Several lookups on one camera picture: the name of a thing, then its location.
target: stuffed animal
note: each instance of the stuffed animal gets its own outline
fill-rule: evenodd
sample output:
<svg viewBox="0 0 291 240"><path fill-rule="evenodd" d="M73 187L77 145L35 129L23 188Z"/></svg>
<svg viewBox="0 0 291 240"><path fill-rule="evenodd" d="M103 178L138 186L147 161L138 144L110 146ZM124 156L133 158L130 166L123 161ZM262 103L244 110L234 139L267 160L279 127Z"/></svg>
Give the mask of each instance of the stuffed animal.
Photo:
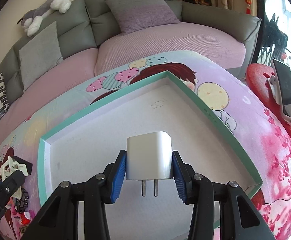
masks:
<svg viewBox="0 0 291 240"><path fill-rule="evenodd" d="M70 0L47 0L39 8L28 11L23 15L17 24L21 22L21 27L24 29L24 32L31 37L39 30L42 20L45 17L52 14L54 11L65 13L70 6Z"/></svg>

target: metal prong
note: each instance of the metal prong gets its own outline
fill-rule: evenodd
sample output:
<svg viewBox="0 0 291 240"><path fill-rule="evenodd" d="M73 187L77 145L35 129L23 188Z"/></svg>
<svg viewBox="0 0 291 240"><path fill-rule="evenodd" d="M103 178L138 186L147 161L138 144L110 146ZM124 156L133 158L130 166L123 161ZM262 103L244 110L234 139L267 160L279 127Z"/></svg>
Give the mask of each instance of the metal prong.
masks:
<svg viewBox="0 0 291 240"><path fill-rule="evenodd" d="M154 180L154 196L155 197L158 196L158 180L157 179Z"/></svg>
<svg viewBox="0 0 291 240"><path fill-rule="evenodd" d="M142 192L142 196L145 197L145 180L142 180L142 183L141 183L141 192Z"/></svg>

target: metal pivot screw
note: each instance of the metal pivot screw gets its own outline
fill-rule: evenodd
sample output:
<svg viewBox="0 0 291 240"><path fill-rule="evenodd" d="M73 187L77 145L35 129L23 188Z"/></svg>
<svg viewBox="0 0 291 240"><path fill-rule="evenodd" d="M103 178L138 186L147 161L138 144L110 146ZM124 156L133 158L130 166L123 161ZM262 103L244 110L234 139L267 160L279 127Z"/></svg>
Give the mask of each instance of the metal pivot screw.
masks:
<svg viewBox="0 0 291 240"><path fill-rule="evenodd" d="M193 175L193 178L195 180L202 180L203 179L203 176L201 174L199 174L199 173L196 173L196 174Z"/></svg>
<svg viewBox="0 0 291 240"><path fill-rule="evenodd" d="M239 185L235 180L231 180L229 184L231 187L237 187Z"/></svg>
<svg viewBox="0 0 291 240"><path fill-rule="evenodd" d="M105 178L105 175L103 173L98 173L96 174L95 178L101 180Z"/></svg>
<svg viewBox="0 0 291 240"><path fill-rule="evenodd" d="M60 184L61 187L68 187L69 185L70 185L70 183L67 180L62 181Z"/></svg>

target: red chair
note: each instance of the red chair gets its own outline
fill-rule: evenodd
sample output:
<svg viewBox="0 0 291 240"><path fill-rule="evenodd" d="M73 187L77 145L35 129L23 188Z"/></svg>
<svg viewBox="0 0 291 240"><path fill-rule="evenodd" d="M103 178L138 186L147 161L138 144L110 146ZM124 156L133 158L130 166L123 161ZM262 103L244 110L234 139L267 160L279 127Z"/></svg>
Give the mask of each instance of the red chair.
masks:
<svg viewBox="0 0 291 240"><path fill-rule="evenodd" d="M278 118L291 138L291 125L281 116L280 106L272 96L271 88L267 80L271 75L274 75L271 67L262 64L250 64L246 74L247 85L261 100L264 106L270 109Z"/></svg>

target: window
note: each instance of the window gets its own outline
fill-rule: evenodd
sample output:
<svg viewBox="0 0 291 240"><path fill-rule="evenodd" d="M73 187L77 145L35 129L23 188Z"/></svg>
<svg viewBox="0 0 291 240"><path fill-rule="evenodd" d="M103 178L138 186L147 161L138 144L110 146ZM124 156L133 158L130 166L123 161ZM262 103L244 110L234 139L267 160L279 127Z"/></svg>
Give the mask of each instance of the window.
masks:
<svg viewBox="0 0 291 240"><path fill-rule="evenodd" d="M279 29L278 35L285 35L286 42L279 42L273 46L268 46L271 41L265 44L260 51L258 63L270 65L272 58L283 60L284 63L291 67L291 4L288 0L265 0L265 13L269 21L274 18L271 24L276 25ZM266 41L268 37L263 34L263 40Z"/></svg>

